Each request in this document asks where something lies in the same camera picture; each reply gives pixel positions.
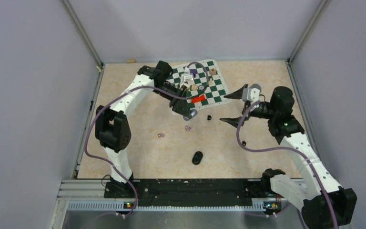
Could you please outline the lavender earbud charging case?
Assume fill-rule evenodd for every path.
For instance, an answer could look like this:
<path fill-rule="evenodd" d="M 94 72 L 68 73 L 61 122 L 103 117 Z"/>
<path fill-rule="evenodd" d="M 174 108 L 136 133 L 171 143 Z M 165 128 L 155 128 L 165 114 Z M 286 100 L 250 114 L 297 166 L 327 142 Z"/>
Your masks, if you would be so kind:
<path fill-rule="evenodd" d="M 190 114 L 189 114 L 189 115 L 187 115 L 187 116 L 183 116 L 183 119 L 184 119 L 185 121 L 189 121 L 190 119 L 192 119 L 192 118 L 194 118 L 195 116 L 197 116 L 197 114 L 198 114 L 198 111 L 197 111 L 196 109 L 192 109 L 192 110 L 190 111 Z"/>

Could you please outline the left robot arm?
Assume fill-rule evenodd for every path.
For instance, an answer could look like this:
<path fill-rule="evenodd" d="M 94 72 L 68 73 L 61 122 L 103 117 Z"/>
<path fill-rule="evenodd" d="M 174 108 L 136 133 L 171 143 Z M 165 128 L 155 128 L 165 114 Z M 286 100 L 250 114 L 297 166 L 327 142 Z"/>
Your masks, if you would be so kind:
<path fill-rule="evenodd" d="M 155 67 L 145 65 L 138 70 L 132 83 L 117 101 L 97 108 L 95 137 L 104 148 L 112 167 L 110 180 L 105 186 L 105 198 L 137 196 L 127 153 L 132 138 L 128 117 L 147 95 L 155 92 L 167 99 L 172 112 L 186 120 L 196 116 L 197 112 L 188 105 L 186 87 L 176 88 L 167 81 L 172 73 L 172 67 L 164 61 L 158 61 Z"/>

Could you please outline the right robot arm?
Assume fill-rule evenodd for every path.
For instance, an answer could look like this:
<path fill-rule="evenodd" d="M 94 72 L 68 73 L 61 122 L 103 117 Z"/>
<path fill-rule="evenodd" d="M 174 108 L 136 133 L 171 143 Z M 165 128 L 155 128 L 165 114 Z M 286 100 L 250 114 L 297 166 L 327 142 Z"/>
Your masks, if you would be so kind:
<path fill-rule="evenodd" d="M 357 196 L 344 188 L 326 169 L 313 150 L 304 128 L 293 115 L 293 91 L 285 86 L 274 88 L 268 102 L 260 101 L 261 86 L 247 85 L 227 94 L 227 99 L 242 100 L 244 108 L 238 118 L 224 118 L 237 131 L 251 117 L 267 120 L 268 130 L 278 143 L 277 150 L 291 157 L 304 184 L 295 183 L 282 171 L 266 170 L 260 190 L 267 196 L 278 194 L 298 210 L 304 226 L 310 229 L 337 229 L 351 223 Z"/>

